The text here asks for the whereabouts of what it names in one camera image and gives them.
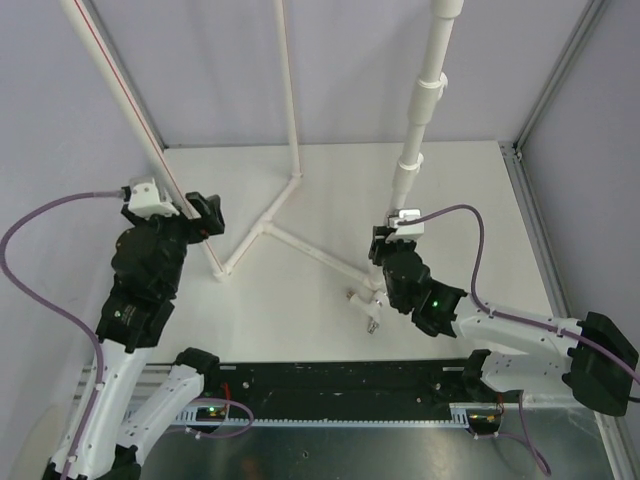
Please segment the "white PVC pipe frame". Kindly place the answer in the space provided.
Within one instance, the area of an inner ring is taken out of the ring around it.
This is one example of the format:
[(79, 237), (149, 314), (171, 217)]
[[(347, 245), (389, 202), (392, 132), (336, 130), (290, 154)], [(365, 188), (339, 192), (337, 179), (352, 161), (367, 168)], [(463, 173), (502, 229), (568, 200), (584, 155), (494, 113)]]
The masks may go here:
[[(61, 7), (77, 36), (92, 57), (93, 62), (100, 70), (114, 99), (129, 122), (134, 135), (143, 147), (151, 166), (159, 173), (164, 184), (169, 189), (171, 198), (176, 200), (180, 206), (184, 206), (184, 194), (166, 164), (165, 148), (160, 144), (158, 136), (152, 129), (141, 104), (136, 100), (134, 88), (127, 80), (124, 70), (118, 65), (117, 54), (109, 47), (106, 35), (100, 31), (99, 21), (93, 17), (89, 7), (83, 1), (63, 1)], [(454, 22), (460, 16), (462, 9), (463, 3), (461, 1), (433, 1), (431, 3), (429, 37), (421, 71), (414, 84), (410, 100), (409, 127), (403, 146), (403, 153), (398, 159), (394, 171), (390, 201), (392, 209), (399, 208), (402, 202), (406, 200), (424, 161), (424, 156), (419, 152), (418, 143), (423, 139), (426, 125), (430, 122), (436, 105), (442, 98), (448, 84), (448, 79), (443, 72), (443, 64)], [(385, 300), (385, 294), (383, 293), (384, 281), (379, 271), (367, 274), (279, 229), (273, 224), (275, 214), (278, 213), (289, 197), (300, 186), (303, 177), (292, 88), (285, 5), (282, 1), (274, 3), (274, 12), (276, 14), (280, 64), (285, 90), (287, 150), (292, 162), (291, 176), (284, 189), (258, 217), (246, 237), (226, 262), (222, 263), (217, 258), (209, 244), (204, 245), (205, 254), (210, 262), (214, 277), (221, 281), (231, 274), (254, 241), (261, 235), (268, 234), (361, 284), (372, 292), (371, 304), (381, 306)]]

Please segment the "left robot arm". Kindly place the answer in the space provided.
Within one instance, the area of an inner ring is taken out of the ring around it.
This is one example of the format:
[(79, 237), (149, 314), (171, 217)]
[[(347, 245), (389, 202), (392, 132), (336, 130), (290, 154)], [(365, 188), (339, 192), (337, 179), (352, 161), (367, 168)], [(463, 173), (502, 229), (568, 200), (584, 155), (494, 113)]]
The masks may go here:
[(190, 347), (169, 376), (126, 420), (139, 376), (174, 310), (189, 245), (225, 231), (221, 202), (190, 192), (198, 212), (188, 218), (172, 203), (148, 209), (129, 197), (121, 213), (131, 223), (111, 260), (114, 284), (95, 330), (98, 352), (69, 431), (43, 473), (46, 479), (137, 479), (146, 455), (176, 415), (197, 397), (221, 389), (220, 360)]

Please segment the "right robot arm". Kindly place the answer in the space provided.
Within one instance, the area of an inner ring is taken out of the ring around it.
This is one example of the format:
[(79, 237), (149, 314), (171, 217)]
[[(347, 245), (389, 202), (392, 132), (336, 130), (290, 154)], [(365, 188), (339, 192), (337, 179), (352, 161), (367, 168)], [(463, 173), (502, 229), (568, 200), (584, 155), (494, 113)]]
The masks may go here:
[(502, 312), (463, 289), (432, 278), (416, 252), (414, 236), (376, 226), (369, 250), (384, 276), (390, 306), (410, 317), (424, 334), (497, 345), (467, 359), (464, 393), (476, 401), (493, 393), (567, 388), (573, 398), (598, 413), (622, 417), (630, 402), (631, 371), (639, 353), (606, 315), (584, 319)]

